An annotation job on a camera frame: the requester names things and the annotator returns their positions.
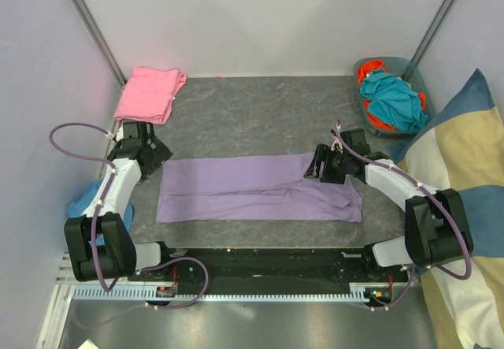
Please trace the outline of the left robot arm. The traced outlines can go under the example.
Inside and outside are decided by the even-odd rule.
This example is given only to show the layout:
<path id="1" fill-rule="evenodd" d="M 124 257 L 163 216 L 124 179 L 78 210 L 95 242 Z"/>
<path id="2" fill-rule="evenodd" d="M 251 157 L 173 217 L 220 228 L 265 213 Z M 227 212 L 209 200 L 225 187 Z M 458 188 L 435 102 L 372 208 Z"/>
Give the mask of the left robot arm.
<path id="1" fill-rule="evenodd" d="M 106 158 L 106 174 L 90 204 L 65 222 L 74 277 L 80 282 L 130 277 L 138 255 L 124 222 L 131 193 L 172 157 L 154 125 L 129 121 Z"/>

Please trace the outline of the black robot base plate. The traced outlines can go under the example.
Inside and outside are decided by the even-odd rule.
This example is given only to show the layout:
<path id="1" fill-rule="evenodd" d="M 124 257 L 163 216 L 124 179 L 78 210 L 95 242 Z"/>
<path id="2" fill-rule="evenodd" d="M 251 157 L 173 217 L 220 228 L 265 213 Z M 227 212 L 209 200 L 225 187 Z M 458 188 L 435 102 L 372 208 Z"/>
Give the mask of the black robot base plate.
<path id="1" fill-rule="evenodd" d="M 398 265 L 378 267 L 362 248 L 169 248 L 161 261 L 183 256 L 205 265 L 211 293 L 343 293 L 351 283 L 388 286 L 408 279 Z"/>

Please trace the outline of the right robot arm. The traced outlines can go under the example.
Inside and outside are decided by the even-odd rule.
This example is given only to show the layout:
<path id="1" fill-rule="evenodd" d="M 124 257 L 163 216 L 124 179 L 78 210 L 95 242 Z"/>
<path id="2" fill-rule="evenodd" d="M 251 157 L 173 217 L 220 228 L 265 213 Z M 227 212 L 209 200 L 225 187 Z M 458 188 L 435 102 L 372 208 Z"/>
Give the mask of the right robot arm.
<path id="1" fill-rule="evenodd" d="M 343 184 L 353 177 L 382 192 L 404 213 L 404 235 L 367 247 L 362 275 L 372 281 L 389 267 L 436 267 L 466 280 L 472 272 L 473 238 L 460 194 L 438 190 L 401 170 L 386 154 L 372 151 L 361 129 L 331 130 L 333 143 L 317 145 L 306 178 Z"/>

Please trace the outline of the purple t shirt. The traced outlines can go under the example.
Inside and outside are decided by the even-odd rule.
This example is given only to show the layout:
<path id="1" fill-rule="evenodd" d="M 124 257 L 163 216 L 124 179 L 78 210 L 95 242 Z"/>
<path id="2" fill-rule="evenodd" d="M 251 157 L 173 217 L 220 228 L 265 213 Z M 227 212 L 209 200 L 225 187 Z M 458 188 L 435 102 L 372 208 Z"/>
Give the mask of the purple t shirt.
<path id="1" fill-rule="evenodd" d="M 362 197 L 351 181 L 306 178 L 312 158 L 304 153 L 167 161 L 156 221 L 360 222 Z"/>

